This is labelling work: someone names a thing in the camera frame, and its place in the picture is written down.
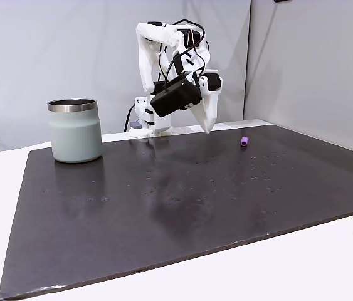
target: black cable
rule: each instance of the black cable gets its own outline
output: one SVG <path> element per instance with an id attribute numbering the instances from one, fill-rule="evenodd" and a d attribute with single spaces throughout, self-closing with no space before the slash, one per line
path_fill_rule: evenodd
<path id="1" fill-rule="evenodd" d="M 192 38 L 192 41 L 193 41 L 193 44 L 194 44 L 194 36 L 193 36 L 193 32 L 192 32 L 191 29 L 189 30 L 189 34 L 190 34 L 190 33 L 191 33 L 191 38 Z M 202 56 L 198 54 L 196 47 L 194 47 L 194 52 L 195 52 L 195 53 L 197 54 L 197 56 L 203 61 L 203 64 L 204 64 L 203 67 L 198 68 L 198 70 L 202 69 L 201 72 L 200 72 L 200 74 L 199 74 L 199 77 L 200 77 L 200 76 L 203 74 L 204 69 L 206 68 L 206 61 L 204 61 L 204 58 L 202 58 Z"/>
<path id="2" fill-rule="evenodd" d="M 194 47 L 198 46 L 200 44 L 200 42 L 204 39 L 204 36 L 206 34 L 206 31 L 204 30 L 204 28 L 200 25 L 200 24 L 197 24 L 195 22 L 192 22 L 192 21 L 189 21 L 187 19 L 183 19 L 183 20 L 180 20 L 176 23 L 174 23 L 174 25 L 178 25 L 179 23 L 182 23 L 182 22 L 186 22 L 186 23 L 189 23 L 189 24 L 192 24 L 194 26 L 197 26 L 198 28 L 200 28 L 202 31 L 203 31 L 203 34 L 201 35 L 200 39 L 198 40 L 197 43 L 195 43 L 193 46 L 189 47 L 187 50 L 183 51 L 182 53 L 176 55 L 171 63 L 169 64 L 169 67 L 168 69 L 166 70 L 166 74 L 165 74 L 165 82 L 164 82 L 164 90 L 167 91 L 167 87 L 166 87 L 166 84 L 167 84 L 167 81 L 168 81 L 168 74 L 172 68 L 172 65 L 174 64 L 175 60 L 180 58 L 182 55 L 185 55 L 187 52 L 189 52 L 190 50 L 194 49 Z"/>
<path id="3" fill-rule="evenodd" d="M 134 108 L 134 105 L 130 108 L 129 112 L 127 113 L 125 130 L 124 130 L 125 133 L 127 132 L 127 124 L 129 123 L 130 114 L 132 113 L 133 108 Z"/>
<path id="4" fill-rule="evenodd" d="M 162 67 L 161 67 L 161 51 L 162 51 L 162 43 L 159 45 L 159 57 L 158 57 L 158 65 L 159 65 L 159 69 L 162 73 L 162 76 L 165 78 L 165 74 L 164 72 L 162 71 Z"/>
<path id="5" fill-rule="evenodd" d="M 162 50 L 162 43 L 160 43 L 160 45 L 159 45 L 159 57 L 158 57 L 158 65 L 159 65 L 159 69 L 160 69 L 160 71 L 161 71 L 161 73 L 162 73 L 162 76 L 165 78 L 165 74 L 164 74 L 164 72 L 162 71 L 162 67 L 161 67 L 161 50 Z M 161 79 L 161 73 L 158 73 L 158 82 L 159 82 L 159 80 Z"/>

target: purple cylinder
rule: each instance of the purple cylinder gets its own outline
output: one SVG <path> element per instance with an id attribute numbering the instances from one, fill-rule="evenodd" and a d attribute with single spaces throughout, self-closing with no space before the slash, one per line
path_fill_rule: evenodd
<path id="1" fill-rule="evenodd" d="M 249 138 L 247 138 L 246 136 L 243 136 L 240 140 L 240 145 L 247 146 L 248 143 L 249 143 Z"/>

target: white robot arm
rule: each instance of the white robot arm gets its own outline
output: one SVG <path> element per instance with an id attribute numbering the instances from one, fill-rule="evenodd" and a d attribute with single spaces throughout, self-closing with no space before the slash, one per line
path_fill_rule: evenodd
<path id="1" fill-rule="evenodd" d="M 191 110 L 206 133 L 212 130 L 217 116 L 223 79 L 217 70 L 205 69 L 210 55 L 204 28 L 198 25 L 203 31 L 200 33 L 195 26 L 178 23 L 148 22 L 136 27 L 139 69 L 147 96 L 135 99 L 135 111 L 140 126 L 151 135 L 165 134 L 171 127 L 170 114 L 178 109 Z M 171 63 L 167 47 L 175 48 Z M 154 65 L 159 66 L 163 81 L 153 81 Z"/>

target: gray wall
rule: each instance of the gray wall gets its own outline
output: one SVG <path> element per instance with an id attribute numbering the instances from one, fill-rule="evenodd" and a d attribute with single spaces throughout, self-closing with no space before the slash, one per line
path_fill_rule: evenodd
<path id="1" fill-rule="evenodd" d="M 0 150 L 48 141 L 46 103 L 98 100 L 102 132 L 123 131 L 144 96 L 138 22 L 201 23 L 224 78 L 218 122 L 242 120 L 250 0 L 0 0 Z M 178 112 L 174 126 L 196 124 Z"/>
<path id="2" fill-rule="evenodd" d="M 245 119 L 353 149 L 353 1 L 253 0 L 251 9 Z"/>

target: black table mat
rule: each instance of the black table mat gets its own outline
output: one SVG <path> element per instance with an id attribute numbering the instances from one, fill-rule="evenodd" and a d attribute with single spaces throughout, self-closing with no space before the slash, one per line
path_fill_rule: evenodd
<path id="1" fill-rule="evenodd" d="M 249 137 L 246 148 L 242 136 Z M 110 280 L 353 214 L 353 152 L 274 125 L 30 152 L 0 299 Z"/>

